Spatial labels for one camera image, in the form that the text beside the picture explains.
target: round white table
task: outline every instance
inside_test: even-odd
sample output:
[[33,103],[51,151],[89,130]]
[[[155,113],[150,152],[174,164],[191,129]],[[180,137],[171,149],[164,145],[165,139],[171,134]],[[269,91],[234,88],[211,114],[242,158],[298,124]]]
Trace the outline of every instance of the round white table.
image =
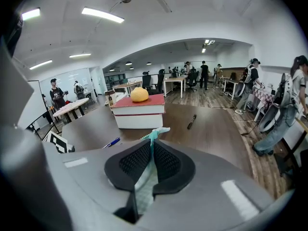
[[65,106],[63,106],[62,108],[60,108],[56,113],[54,113],[52,116],[53,117],[58,117],[58,116],[61,116],[61,115],[65,115],[66,119],[67,119],[67,122],[70,123],[72,122],[71,118],[69,117],[68,115],[68,112],[71,111],[74,118],[75,119],[78,119],[78,116],[76,115],[76,112],[75,112],[75,109],[76,108],[79,108],[79,111],[82,115],[85,115],[83,113],[83,110],[81,108],[81,105],[83,105],[84,103],[86,103],[87,101],[89,101],[88,98],[83,98],[83,99],[80,99],[80,100],[77,100],[76,102],[73,102],[73,103],[69,103]]

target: red object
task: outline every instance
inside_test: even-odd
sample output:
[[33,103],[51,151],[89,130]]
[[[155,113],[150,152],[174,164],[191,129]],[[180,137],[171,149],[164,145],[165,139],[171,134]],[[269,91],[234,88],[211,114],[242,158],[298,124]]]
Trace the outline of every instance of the red object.
[[151,95],[146,101],[133,102],[130,98],[122,98],[117,101],[111,108],[130,107],[130,106],[145,106],[145,105],[165,105],[163,94]]

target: whiteboard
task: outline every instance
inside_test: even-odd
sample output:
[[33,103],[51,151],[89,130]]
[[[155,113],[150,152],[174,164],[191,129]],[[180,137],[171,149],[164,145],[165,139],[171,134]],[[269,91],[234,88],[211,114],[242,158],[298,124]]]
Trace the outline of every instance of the whiteboard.
[[26,129],[31,125],[31,123],[47,111],[40,91],[39,81],[28,81],[28,84],[32,87],[34,92],[24,107],[18,121],[18,126],[22,129]]

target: black shoe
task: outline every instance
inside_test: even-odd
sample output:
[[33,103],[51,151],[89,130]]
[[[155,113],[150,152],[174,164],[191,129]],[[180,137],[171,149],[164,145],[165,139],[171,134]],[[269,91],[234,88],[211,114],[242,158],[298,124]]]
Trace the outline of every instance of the black shoe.
[[254,145],[252,146],[252,149],[256,152],[256,154],[257,154],[258,156],[263,156],[263,155],[264,155],[264,151],[258,151],[258,150],[255,148]]

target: marker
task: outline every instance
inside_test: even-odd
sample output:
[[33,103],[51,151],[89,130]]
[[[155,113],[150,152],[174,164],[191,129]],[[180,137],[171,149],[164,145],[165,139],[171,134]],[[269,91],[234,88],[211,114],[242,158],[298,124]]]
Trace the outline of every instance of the marker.
[[116,138],[114,141],[110,142],[109,144],[105,145],[103,148],[106,148],[106,147],[110,147],[116,143],[118,143],[120,141],[120,138]]
[[197,114],[194,114],[192,121],[190,122],[190,124],[188,124],[187,129],[190,129],[192,127],[193,122],[195,121],[195,119],[197,118]]

